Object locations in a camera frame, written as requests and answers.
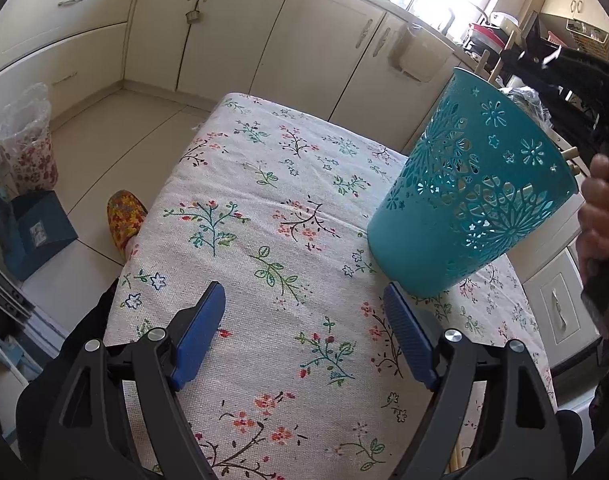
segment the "blue gripper pad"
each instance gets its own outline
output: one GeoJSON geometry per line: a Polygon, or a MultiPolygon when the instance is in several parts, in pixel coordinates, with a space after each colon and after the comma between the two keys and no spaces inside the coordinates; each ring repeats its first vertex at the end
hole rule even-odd
{"type": "Polygon", "coordinates": [[[176,346],[176,367],[169,378],[171,386],[176,391],[196,378],[211,340],[220,326],[225,303],[224,287],[214,282],[194,307],[197,314],[194,314],[193,320],[176,346]]]}
{"type": "Polygon", "coordinates": [[[434,391],[439,384],[434,364],[434,347],[393,283],[385,287],[383,305],[413,377],[424,383],[428,390],[434,391]]]}

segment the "teal plastic basket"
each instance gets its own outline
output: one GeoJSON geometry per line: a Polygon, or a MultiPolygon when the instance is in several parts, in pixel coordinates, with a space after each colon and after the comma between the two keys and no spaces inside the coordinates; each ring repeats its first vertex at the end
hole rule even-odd
{"type": "Polygon", "coordinates": [[[456,68],[369,222],[381,269],[435,297],[513,247],[578,192],[556,145],[485,80],[456,68]]]}

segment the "tile floor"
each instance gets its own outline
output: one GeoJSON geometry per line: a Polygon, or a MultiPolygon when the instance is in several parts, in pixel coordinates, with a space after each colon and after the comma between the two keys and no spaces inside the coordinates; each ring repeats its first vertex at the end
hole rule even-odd
{"type": "Polygon", "coordinates": [[[107,200],[128,189],[146,207],[162,189],[192,127],[208,112],[128,90],[87,108],[53,132],[56,193],[78,240],[22,285],[23,293],[72,330],[120,274],[107,227],[107,200]]]}

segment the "floral tablecloth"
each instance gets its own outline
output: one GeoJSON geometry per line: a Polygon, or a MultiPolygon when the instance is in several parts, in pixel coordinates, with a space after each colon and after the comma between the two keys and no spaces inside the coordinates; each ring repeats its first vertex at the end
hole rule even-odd
{"type": "MultiPolygon", "coordinates": [[[[218,476],[388,478],[430,394],[414,381],[381,306],[387,277],[367,224],[406,157],[343,128],[230,94],[196,132],[124,267],[106,344],[137,339],[224,285],[226,312],[198,377],[179,393],[218,476]]],[[[438,298],[444,327],[523,340],[550,392],[543,343],[506,256],[438,298]]],[[[471,446],[484,385],[461,433],[471,446]]],[[[134,387],[142,462],[158,467],[134,387]]]]}

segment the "bolt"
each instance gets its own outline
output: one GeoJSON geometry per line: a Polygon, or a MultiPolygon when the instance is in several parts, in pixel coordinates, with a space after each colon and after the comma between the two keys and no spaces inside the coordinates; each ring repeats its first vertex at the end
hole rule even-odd
{"type": "Polygon", "coordinates": [[[521,351],[525,349],[525,345],[522,341],[518,341],[517,339],[512,339],[509,341],[509,348],[511,348],[515,353],[519,354],[521,351]]]}
{"type": "Polygon", "coordinates": [[[97,339],[91,339],[84,344],[84,349],[88,352],[95,352],[100,348],[100,341],[97,339]]]}
{"type": "Polygon", "coordinates": [[[163,328],[152,328],[146,336],[150,341],[159,341],[160,339],[164,339],[164,336],[166,335],[167,333],[163,328]]]}
{"type": "Polygon", "coordinates": [[[449,330],[447,330],[445,332],[445,339],[447,341],[451,341],[451,343],[457,343],[462,338],[463,338],[462,333],[458,332],[457,330],[454,330],[453,328],[450,328],[449,330]]]}

